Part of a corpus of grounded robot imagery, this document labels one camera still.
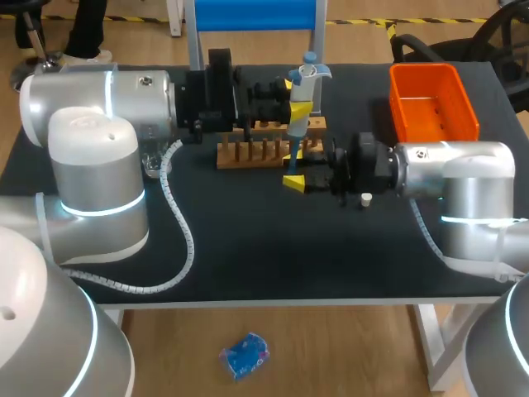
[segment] yellow black tape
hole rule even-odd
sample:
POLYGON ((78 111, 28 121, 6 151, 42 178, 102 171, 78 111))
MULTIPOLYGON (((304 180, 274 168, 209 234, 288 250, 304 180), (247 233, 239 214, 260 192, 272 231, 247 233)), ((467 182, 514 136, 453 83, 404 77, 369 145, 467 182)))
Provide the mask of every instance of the yellow black tape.
POLYGON ((486 18, 366 18, 366 19, 332 19, 327 25, 377 25, 386 26, 396 23, 485 23, 486 18))
MULTIPOLYGON (((0 15, 2 19, 14 19, 13 15, 0 15)), ((43 15, 42 19, 48 21, 72 21, 74 17, 62 17, 59 15, 43 15)), ((109 15, 105 21, 117 22, 146 22, 146 23, 169 23, 169 19, 144 18, 144 17, 116 17, 109 15)), ((387 26, 397 23, 484 23, 485 18, 365 18, 365 19, 331 19, 326 21, 326 25, 376 25, 387 26)))
POLYGON ((395 29, 396 26, 396 23, 386 23, 386 32, 388 33, 389 41, 391 41, 391 39, 397 35, 397 31, 395 29))

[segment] cable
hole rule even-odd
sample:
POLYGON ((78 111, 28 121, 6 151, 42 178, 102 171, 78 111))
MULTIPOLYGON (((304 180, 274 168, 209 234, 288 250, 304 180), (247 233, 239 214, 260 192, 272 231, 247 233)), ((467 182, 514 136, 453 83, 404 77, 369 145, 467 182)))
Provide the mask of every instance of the cable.
POLYGON ((427 225, 424 223, 424 220, 422 219, 421 211, 419 210, 419 207, 417 206, 417 202, 414 199, 410 199, 410 206, 412 207, 413 215, 415 215, 415 219, 417 220, 417 225, 419 226, 419 229, 421 229, 422 235, 426 239, 428 245, 430 246, 431 250, 434 254, 437 255, 439 259, 445 263, 445 256, 437 246, 436 242, 433 241, 433 238, 431 238, 431 234, 428 231, 427 225))
POLYGON ((193 265, 195 257, 195 245, 193 241, 193 235, 191 234, 191 230, 189 229, 188 223, 185 221, 185 218, 180 212, 179 206, 174 201, 174 197, 171 194, 171 189, 167 180, 167 173, 169 165, 171 164, 171 159, 173 158, 174 153, 176 153, 176 151, 180 147, 182 147, 182 142, 181 140, 178 140, 169 147, 169 149, 165 152, 164 156, 162 157, 162 162, 160 166, 160 184, 162 191, 164 192, 165 199, 167 200, 167 204, 171 208, 174 217, 178 221, 180 228, 182 229, 183 238, 185 238, 186 241, 188 255, 186 257, 182 270, 171 280, 168 280, 160 285, 154 285, 151 287, 139 287, 134 285, 123 284, 114 280, 107 279, 105 277, 101 277, 99 275, 93 275, 92 273, 80 270, 63 269, 66 275, 75 279, 90 281, 94 284, 103 285, 110 289, 115 289, 117 291, 125 292, 128 294, 143 295, 157 294, 159 292, 166 291, 167 289, 173 288, 176 284, 183 280, 183 278, 188 274, 189 270, 191 269, 191 266, 193 265))

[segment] wooden peg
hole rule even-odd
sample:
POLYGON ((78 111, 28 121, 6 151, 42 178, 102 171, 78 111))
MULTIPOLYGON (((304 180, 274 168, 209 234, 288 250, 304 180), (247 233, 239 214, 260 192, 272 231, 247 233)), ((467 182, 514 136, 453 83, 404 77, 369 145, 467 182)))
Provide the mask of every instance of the wooden peg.
POLYGON ((235 161, 241 160, 241 141, 235 142, 235 161))
POLYGON ((281 138, 275 138, 275 158, 281 157, 281 138))
POLYGON ((254 159, 254 142, 250 139, 248 142, 248 161, 254 159))
POLYGON ((268 139, 263 138, 263 155, 261 157, 261 160, 266 160, 266 152, 268 151, 268 139))
POLYGON ((225 154, 228 152, 228 134, 222 134, 222 151, 225 154))

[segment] orange bin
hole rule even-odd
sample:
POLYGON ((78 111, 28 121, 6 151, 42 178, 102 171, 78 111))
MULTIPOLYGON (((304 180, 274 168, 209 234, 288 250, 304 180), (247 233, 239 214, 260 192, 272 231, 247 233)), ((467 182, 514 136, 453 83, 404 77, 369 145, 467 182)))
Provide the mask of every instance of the orange bin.
POLYGON ((395 64, 389 74, 398 141, 478 140, 478 119, 454 66, 395 64))

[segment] person's leg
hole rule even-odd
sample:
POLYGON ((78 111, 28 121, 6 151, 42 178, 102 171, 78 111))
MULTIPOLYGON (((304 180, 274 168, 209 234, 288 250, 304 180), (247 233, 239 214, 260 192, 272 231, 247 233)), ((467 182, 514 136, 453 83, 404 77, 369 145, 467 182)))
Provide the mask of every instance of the person's leg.
MULTIPOLYGON (((31 19, 38 23, 39 34, 41 35, 42 44, 44 45, 44 32, 41 25, 41 10, 30 12, 31 19)), ((17 15, 15 23, 15 37, 17 38, 17 45, 20 49, 33 48, 29 36, 27 35, 27 25, 22 14, 17 15)))
POLYGON ((65 55, 85 59, 98 56, 103 41, 102 21, 106 10, 107 0, 79 0, 65 55))

